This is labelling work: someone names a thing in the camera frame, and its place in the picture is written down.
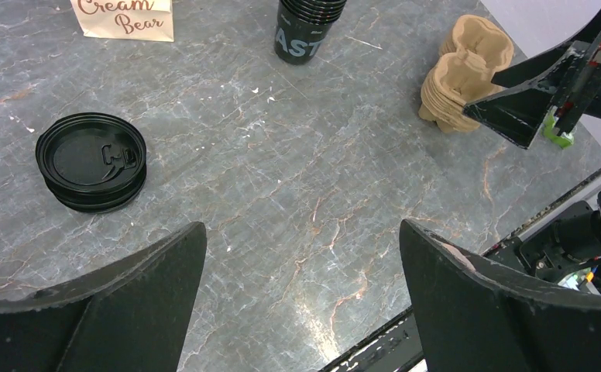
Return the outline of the stack of black cups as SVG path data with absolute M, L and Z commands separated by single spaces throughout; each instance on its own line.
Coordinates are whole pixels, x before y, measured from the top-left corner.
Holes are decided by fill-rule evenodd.
M 280 0 L 274 37 L 276 55 L 293 65 L 309 62 L 341 17 L 345 4 L 346 0 Z

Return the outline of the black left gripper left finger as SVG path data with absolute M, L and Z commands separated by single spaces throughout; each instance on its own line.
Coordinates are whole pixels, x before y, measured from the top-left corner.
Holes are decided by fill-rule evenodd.
M 0 371 L 175 371 L 208 238 L 192 222 L 73 280 L 0 301 Z

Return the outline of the green toy figure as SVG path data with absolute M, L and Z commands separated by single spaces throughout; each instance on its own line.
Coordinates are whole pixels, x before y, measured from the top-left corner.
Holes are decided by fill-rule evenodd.
M 552 141 L 562 149 L 572 146 L 575 142 L 574 136 L 571 133 L 560 134 L 556 128 L 558 118 L 555 117 L 554 110 L 551 110 L 543 120 L 542 134 L 545 138 Z

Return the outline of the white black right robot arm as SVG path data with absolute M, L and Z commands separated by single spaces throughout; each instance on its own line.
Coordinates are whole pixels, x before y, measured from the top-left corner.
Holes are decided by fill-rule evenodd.
M 538 133 L 572 141 L 583 115 L 601 119 L 601 9 L 574 36 L 493 75 L 499 93 L 465 105 L 463 113 L 527 149 Z M 601 191 L 596 207 L 580 198 L 541 223 L 536 232 L 497 246 L 504 264 L 528 275 L 572 286 L 601 271 Z

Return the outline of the stack of black lids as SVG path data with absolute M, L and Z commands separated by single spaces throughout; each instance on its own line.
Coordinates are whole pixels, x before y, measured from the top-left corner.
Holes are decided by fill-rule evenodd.
M 114 115 L 82 112 L 58 119 L 36 142 L 47 188 L 77 212 L 99 214 L 134 200 L 146 183 L 146 142 Z

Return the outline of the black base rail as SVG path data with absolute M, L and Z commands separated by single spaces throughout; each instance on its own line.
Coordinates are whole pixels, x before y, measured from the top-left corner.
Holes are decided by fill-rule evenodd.
M 328 371 L 601 371 L 601 168 L 482 253 L 410 220 L 412 304 Z

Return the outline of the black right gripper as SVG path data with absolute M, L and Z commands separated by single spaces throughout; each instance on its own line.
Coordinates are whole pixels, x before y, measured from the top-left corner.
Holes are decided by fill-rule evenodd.
M 583 115 L 601 119 L 601 2 L 493 2 L 491 13 L 527 59 L 495 74 L 508 89 L 466 104 L 463 115 L 525 150 L 555 95 L 560 134 Z M 565 51 L 572 61 L 559 88 L 528 81 Z

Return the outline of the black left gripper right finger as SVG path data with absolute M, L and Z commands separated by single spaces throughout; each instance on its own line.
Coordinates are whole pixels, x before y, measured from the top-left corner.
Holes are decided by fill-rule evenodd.
M 399 244 L 430 371 L 601 371 L 601 296 L 530 277 L 406 219 Z

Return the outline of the paper takeout bag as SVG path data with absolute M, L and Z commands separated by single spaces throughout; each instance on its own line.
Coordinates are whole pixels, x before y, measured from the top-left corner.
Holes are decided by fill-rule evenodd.
M 173 3 L 169 0 L 72 0 L 86 37 L 173 42 Z

